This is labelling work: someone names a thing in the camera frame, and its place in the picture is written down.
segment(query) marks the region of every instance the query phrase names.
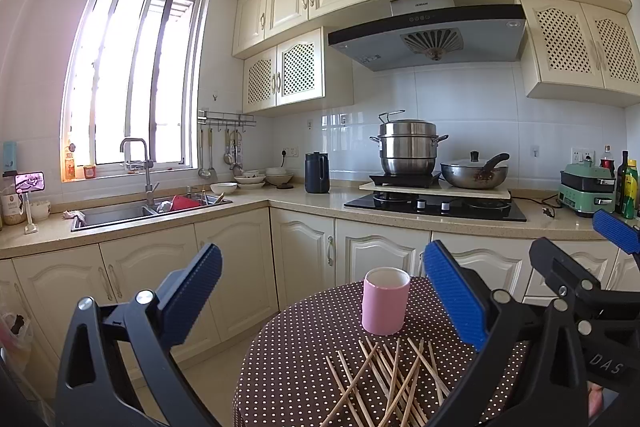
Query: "utensil rack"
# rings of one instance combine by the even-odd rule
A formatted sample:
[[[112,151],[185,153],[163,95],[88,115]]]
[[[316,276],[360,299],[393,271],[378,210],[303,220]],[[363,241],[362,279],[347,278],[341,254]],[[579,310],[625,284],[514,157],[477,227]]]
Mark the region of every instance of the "utensil rack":
[[[199,110],[198,124],[215,126],[218,132],[225,127],[239,128],[245,132],[246,127],[255,127],[257,121],[252,114]]]

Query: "stainless steel sink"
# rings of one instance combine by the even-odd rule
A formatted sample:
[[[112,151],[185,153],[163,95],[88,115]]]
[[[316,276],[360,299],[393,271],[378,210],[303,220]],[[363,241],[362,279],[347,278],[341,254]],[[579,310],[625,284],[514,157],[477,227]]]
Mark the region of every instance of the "stainless steel sink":
[[[216,196],[209,195],[206,195],[204,200],[202,199],[201,194],[187,194],[186,197],[200,203],[202,208],[213,206],[213,203],[216,201]],[[161,214],[175,214],[176,212],[193,210],[193,208],[167,212],[158,210],[161,203],[164,203],[165,201],[171,202],[172,200],[173,197],[169,196],[167,198],[155,199],[153,206],[148,206],[144,201],[134,201],[133,203],[111,204],[109,206],[98,206],[96,208],[81,210],[86,219],[82,221],[78,216],[76,216],[74,218],[73,225],[71,226],[71,232],[75,232],[77,230],[96,229],[98,227],[115,225],[117,223],[129,223],[131,221],[148,219],[149,217],[159,216]],[[218,204],[227,203],[232,203],[232,201],[224,199]]]

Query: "power outlet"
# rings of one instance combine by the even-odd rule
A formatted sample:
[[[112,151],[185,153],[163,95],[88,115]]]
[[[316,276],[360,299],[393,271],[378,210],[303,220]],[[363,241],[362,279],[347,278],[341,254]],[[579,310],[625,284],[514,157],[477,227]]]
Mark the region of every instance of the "power outlet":
[[[596,152],[589,149],[578,149],[573,147],[571,149],[571,163],[583,162],[587,159],[587,156],[594,162],[596,161]]]

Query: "brown tablecloth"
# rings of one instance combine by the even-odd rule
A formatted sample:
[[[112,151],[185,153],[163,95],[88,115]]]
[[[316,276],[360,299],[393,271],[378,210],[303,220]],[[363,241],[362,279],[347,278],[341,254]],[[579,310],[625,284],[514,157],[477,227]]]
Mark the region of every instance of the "brown tablecloth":
[[[410,337],[416,345],[424,339],[425,351],[430,340],[438,374],[449,390],[455,387],[474,357],[475,350],[459,340],[428,279],[412,277],[404,327],[395,336],[376,337],[367,333],[360,324],[361,313],[362,282],[356,282],[300,301],[262,328],[242,364],[233,402],[234,427],[318,427],[340,398],[324,357],[331,357],[346,387],[348,380],[336,350],[342,350],[351,374],[355,375],[365,360],[358,340],[364,341],[366,335],[372,343],[384,342],[392,353],[396,338],[403,339],[400,367],[404,375],[415,360],[414,350],[404,339]],[[501,410],[525,349],[524,344],[514,349],[484,419]],[[386,397],[370,369],[358,381],[358,389],[374,423],[379,422],[384,416]],[[423,366],[416,395],[427,416],[434,414],[438,403],[435,384]],[[393,415],[391,425],[398,424]],[[356,427],[346,405],[332,422],[332,426],[338,425]]]

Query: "black electric kettle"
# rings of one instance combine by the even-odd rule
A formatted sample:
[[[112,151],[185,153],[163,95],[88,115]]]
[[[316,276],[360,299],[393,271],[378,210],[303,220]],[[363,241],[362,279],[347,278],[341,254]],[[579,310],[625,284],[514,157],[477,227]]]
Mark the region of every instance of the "black electric kettle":
[[[329,192],[329,157],[326,154],[305,154],[305,190],[310,194]]]

